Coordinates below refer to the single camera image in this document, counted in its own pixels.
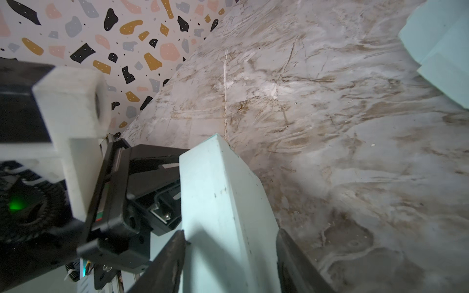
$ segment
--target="coiled black cable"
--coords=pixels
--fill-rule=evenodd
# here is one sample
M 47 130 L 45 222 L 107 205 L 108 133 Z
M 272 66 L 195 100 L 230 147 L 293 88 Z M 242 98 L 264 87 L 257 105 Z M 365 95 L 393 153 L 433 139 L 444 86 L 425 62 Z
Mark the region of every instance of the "coiled black cable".
M 15 174 L 26 181 L 40 179 L 36 173 L 25 170 Z M 65 191 L 60 183 L 43 181 L 34 186 L 45 198 L 45 208 L 30 223 L 18 223 L 10 213 L 10 195 L 5 191 L 6 181 L 0 178 L 0 242 L 13 243 L 34 239 L 50 228 L 65 205 Z
M 78 273 L 78 270 L 75 268 L 74 262 L 67 263 L 65 265 L 65 269 L 67 270 L 68 276 L 70 277 L 70 279 L 72 279 L 72 281 L 78 282 L 80 280 L 80 274 Z

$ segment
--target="marble surface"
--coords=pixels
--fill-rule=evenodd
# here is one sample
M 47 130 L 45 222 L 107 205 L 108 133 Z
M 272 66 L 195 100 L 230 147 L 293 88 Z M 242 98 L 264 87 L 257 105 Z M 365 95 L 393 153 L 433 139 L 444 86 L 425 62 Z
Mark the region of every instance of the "marble surface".
M 422 2 L 240 1 L 122 136 L 224 136 L 338 292 L 466 292 L 469 113 L 397 38 Z

